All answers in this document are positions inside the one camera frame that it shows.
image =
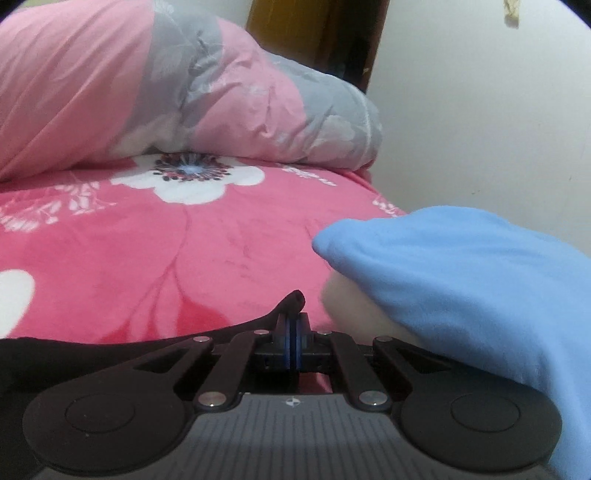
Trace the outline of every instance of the circular cap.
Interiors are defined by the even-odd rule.
[[[519,408],[511,400],[487,393],[473,393],[454,400],[453,418],[476,432],[502,432],[519,420]]]
[[[366,390],[359,396],[359,401],[364,405],[377,407],[384,405],[388,401],[388,396],[378,390]]]
[[[125,427],[134,414],[134,404],[127,398],[99,394],[74,400],[66,410],[66,420],[86,433],[107,433]]]
[[[199,395],[197,401],[204,407],[219,407],[226,403],[226,396],[222,392],[205,392]]]

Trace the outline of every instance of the pink bed sheet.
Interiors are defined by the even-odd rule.
[[[299,289],[312,327],[329,266],[311,239],[402,212],[353,174],[197,154],[0,186],[0,338],[167,338],[268,313]]]

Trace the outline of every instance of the gray ribbed panel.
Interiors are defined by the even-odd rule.
[[[388,417],[342,395],[245,395],[232,411],[200,416],[179,447],[152,465],[103,480],[556,480],[542,467],[478,475],[412,447]],[[44,470],[35,480],[76,480]]]

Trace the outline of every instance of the blue sleeve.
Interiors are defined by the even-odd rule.
[[[591,260],[487,212],[432,207],[340,221],[314,250],[435,352],[546,393],[551,466],[591,476]]]

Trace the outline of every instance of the peeling tape on wall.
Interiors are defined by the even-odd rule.
[[[509,28],[519,28],[519,5],[521,0],[503,0],[505,5],[505,25]]]

